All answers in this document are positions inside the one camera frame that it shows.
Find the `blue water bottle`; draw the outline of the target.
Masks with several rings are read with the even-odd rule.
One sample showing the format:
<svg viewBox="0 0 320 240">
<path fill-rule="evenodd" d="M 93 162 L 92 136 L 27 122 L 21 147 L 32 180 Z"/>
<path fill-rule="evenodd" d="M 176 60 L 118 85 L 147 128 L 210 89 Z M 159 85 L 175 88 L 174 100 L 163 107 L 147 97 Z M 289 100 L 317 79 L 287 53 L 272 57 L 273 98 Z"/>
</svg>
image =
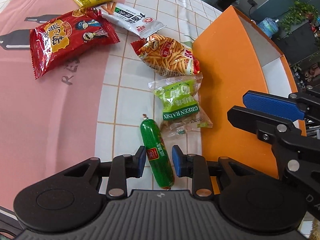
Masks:
<svg viewBox="0 0 320 240">
<path fill-rule="evenodd" d="M 271 38 L 279 30 L 278 19 L 265 18 L 257 24 L 257 26 L 269 37 Z"/>
</svg>

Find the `pink checkered tablecloth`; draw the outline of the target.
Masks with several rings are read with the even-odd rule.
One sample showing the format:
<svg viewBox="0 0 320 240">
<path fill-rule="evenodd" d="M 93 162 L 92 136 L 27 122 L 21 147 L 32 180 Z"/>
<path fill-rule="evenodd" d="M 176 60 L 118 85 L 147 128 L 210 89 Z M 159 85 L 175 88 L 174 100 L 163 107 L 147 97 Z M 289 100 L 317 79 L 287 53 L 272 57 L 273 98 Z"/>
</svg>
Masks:
<svg viewBox="0 0 320 240">
<path fill-rule="evenodd" d="M 1 0 L 1 207 L 25 187 L 89 157 L 103 161 L 140 144 L 139 117 L 160 120 L 148 90 L 155 73 L 136 57 L 132 33 L 35 79 L 29 31 L 75 10 L 72 0 Z"/>
</svg>

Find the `orange cardboard box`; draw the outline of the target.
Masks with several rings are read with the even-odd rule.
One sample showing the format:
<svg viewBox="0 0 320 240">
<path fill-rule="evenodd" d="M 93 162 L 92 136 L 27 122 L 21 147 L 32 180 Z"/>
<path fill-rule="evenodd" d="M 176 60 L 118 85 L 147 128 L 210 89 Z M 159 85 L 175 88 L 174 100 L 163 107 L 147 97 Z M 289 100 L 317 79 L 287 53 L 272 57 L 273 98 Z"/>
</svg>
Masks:
<svg viewBox="0 0 320 240">
<path fill-rule="evenodd" d="M 234 7 L 226 9 L 195 40 L 193 52 L 203 75 L 200 105 L 213 123 L 201 129 L 202 155 L 210 161 L 230 157 L 277 177 L 271 146 L 227 119 L 233 106 L 254 90 L 287 97 L 297 87 L 283 52 Z"/>
</svg>

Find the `orange fries snack bag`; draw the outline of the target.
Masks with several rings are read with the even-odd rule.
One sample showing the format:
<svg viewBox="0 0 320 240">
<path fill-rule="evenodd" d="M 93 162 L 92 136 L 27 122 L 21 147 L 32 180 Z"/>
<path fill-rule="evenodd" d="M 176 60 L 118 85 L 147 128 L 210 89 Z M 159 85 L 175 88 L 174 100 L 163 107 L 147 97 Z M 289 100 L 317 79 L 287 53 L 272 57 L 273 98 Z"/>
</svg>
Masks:
<svg viewBox="0 0 320 240">
<path fill-rule="evenodd" d="M 200 63 L 193 50 L 174 38 L 153 34 L 132 42 L 135 54 L 161 76 L 184 76 L 200 73 Z"/>
</svg>

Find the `green sausage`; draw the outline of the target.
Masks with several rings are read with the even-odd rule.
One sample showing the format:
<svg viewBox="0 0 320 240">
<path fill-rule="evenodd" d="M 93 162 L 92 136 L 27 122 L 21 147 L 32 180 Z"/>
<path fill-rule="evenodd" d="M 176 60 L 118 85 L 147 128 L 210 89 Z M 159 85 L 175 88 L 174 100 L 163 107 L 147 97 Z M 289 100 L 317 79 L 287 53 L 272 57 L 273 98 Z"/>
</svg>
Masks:
<svg viewBox="0 0 320 240">
<path fill-rule="evenodd" d="M 143 114 L 140 132 L 156 183 L 161 189 L 171 189 L 175 182 L 175 176 L 157 123 Z"/>
</svg>

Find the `white spicy strip packet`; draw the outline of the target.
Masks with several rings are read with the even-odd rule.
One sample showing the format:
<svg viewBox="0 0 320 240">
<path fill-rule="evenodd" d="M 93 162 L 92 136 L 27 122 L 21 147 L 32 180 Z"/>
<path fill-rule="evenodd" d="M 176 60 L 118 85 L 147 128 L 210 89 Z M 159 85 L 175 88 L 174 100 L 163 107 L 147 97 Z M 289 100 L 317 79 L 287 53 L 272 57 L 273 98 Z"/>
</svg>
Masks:
<svg viewBox="0 0 320 240">
<path fill-rule="evenodd" d="M 147 38 L 165 28 L 165 25 L 150 15 L 119 2 L 107 2 L 95 7 L 109 22 Z"/>
</svg>

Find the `red snack bag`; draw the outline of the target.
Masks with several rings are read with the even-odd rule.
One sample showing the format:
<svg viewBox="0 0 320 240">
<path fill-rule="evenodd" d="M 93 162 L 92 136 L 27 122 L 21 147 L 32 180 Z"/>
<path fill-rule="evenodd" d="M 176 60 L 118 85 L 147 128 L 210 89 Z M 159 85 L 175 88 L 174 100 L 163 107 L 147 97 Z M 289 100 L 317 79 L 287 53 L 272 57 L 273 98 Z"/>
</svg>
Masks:
<svg viewBox="0 0 320 240">
<path fill-rule="evenodd" d="M 117 44 L 120 39 L 102 12 L 80 8 L 31 29 L 31 62 L 35 79 L 94 46 Z"/>
</svg>

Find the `green raisin bag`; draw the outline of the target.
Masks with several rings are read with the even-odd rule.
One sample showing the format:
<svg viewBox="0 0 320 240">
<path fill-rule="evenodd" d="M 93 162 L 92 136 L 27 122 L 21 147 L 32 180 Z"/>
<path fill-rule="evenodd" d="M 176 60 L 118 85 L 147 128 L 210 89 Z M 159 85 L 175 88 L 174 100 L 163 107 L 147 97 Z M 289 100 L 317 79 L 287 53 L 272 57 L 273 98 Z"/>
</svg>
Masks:
<svg viewBox="0 0 320 240">
<path fill-rule="evenodd" d="M 162 103 L 161 132 L 167 137 L 182 135 L 213 123 L 200 106 L 198 91 L 202 73 L 151 81 L 148 87 Z"/>
</svg>

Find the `climbing green ivy plant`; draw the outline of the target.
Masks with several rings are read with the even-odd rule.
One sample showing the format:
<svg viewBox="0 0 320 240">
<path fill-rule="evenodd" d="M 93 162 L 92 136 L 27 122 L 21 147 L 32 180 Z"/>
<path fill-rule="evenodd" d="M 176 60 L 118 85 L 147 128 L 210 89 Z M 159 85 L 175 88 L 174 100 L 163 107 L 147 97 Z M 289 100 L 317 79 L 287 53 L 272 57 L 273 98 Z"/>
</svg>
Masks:
<svg viewBox="0 0 320 240">
<path fill-rule="evenodd" d="M 295 27 L 309 21 L 317 23 L 319 0 L 289 0 L 289 7 L 280 18 L 280 28 L 289 35 Z"/>
</svg>

